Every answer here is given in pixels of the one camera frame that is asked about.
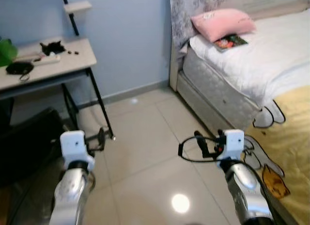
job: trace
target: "cartoon print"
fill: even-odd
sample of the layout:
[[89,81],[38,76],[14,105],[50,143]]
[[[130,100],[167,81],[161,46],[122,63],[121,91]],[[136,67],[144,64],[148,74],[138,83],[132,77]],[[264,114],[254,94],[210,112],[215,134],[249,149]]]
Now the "cartoon print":
[[268,190],[277,199],[283,198],[291,194],[282,178],[266,164],[263,168],[263,181],[267,186]]
[[252,168],[258,170],[264,165],[268,165],[274,172],[281,177],[284,176],[283,170],[274,163],[264,152],[259,143],[251,136],[244,137],[244,162],[249,164]]
[[272,100],[263,107],[261,112],[255,117],[253,126],[256,128],[268,128],[273,123],[282,124],[285,122],[285,116],[277,103]]

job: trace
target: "green object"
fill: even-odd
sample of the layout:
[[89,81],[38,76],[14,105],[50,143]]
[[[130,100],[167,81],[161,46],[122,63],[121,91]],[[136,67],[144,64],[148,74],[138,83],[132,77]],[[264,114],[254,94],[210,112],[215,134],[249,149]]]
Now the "green object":
[[0,67],[7,66],[17,56],[17,48],[12,45],[10,39],[3,39],[0,41]]

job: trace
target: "bed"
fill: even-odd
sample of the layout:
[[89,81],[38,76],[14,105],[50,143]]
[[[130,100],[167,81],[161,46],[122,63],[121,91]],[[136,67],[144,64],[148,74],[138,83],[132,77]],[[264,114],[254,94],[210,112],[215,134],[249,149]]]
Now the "bed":
[[[248,12],[257,31],[241,35],[247,46],[220,53],[188,19],[227,7]],[[171,0],[171,19],[171,88],[213,134],[244,130],[245,161],[294,219],[308,224],[309,0]]]

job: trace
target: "white bedsheet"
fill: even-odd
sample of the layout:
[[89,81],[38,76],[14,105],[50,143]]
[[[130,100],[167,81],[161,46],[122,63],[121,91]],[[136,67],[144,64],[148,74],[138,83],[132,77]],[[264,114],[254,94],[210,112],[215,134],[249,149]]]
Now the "white bedsheet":
[[255,24],[255,33],[241,35],[248,45],[224,53],[201,35],[192,37],[190,45],[232,87],[263,106],[282,93],[310,85],[310,10]]

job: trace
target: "light blue wall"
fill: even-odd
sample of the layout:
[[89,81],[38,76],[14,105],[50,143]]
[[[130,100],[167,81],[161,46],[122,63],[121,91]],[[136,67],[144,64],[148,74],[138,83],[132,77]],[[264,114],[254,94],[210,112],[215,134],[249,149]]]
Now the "light blue wall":
[[[169,0],[88,1],[93,8],[76,19],[97,57],[93,70],[102,96],[168,79]],[[20,44],[73,35],[62,6],[62,0],[0,0],[0,36]],[[79,103],[93,97],[87,79],[71,84],[71,90]]]

